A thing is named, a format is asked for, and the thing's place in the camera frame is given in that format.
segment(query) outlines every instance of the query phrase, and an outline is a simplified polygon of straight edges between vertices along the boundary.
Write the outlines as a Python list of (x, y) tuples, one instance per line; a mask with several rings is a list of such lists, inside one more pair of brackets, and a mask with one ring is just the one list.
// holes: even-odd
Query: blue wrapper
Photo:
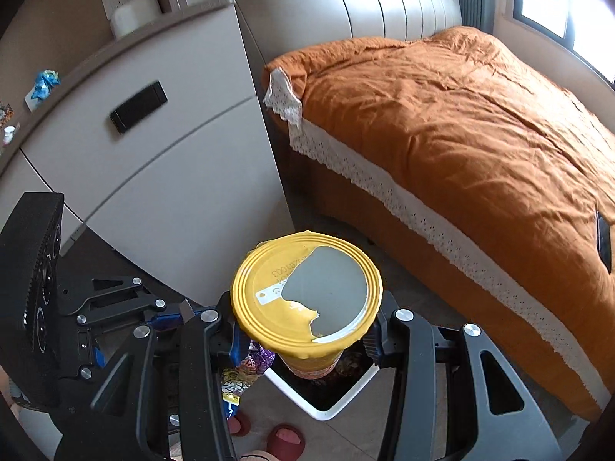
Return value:
[(248, 355), (239, 366), (222, 370), (222, 398), (226, 419), (235, 416), (242, 394), (273, 365), (275, 358), (275, 353), (252, 340)]
[(50, 69), (45, 69), (39, 72), (35, 79), (35, 90), (30, 96), (31, 99), (36, 99), (38, 102), (44, 101), (56, 85), (60, 84), (58, 73)]

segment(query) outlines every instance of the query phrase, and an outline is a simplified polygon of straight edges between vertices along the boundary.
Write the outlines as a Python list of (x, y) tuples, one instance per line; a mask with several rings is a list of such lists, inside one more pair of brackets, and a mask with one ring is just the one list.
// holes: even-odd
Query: orange duvet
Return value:
[[(595, 419), (615, 388), (615, 287), (596, 223), (599, 211), (615, 224), (613, 134), (468, 27), (294, 51), (266, 82), (291, 147), (361, 193), (339, 213), (379, 237), (397, 227), (406, 246), (389, 249), (412, 274)], [(390, 220), (353, 220), (370, 206)]]

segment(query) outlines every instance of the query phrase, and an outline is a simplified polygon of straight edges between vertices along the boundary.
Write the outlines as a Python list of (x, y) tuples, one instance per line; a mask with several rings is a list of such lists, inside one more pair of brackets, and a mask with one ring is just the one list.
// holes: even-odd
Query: window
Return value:
[(615, 88), (615, 16), (601, 0), (515, 0), (514, 18), (566, 47)]

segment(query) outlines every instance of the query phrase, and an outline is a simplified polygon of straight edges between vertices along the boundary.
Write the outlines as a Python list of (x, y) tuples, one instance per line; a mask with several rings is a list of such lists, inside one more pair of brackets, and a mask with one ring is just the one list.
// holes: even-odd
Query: yellow can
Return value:
[(278, 353), (296, 375), (315, 379), (368, 331), (382, 301), (382, 279), (353, 244), (299, 232), (249, 253), (231, 301), (253, 340)]

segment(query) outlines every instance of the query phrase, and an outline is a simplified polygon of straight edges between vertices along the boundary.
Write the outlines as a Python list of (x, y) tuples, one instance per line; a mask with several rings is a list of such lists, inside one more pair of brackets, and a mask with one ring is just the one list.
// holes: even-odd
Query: small bottle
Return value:
[(4, 137), (2, 138), (2, 147), (8, 146), (15, 136), (16, 128), (14, 126), (6, 126), (4, 128)]

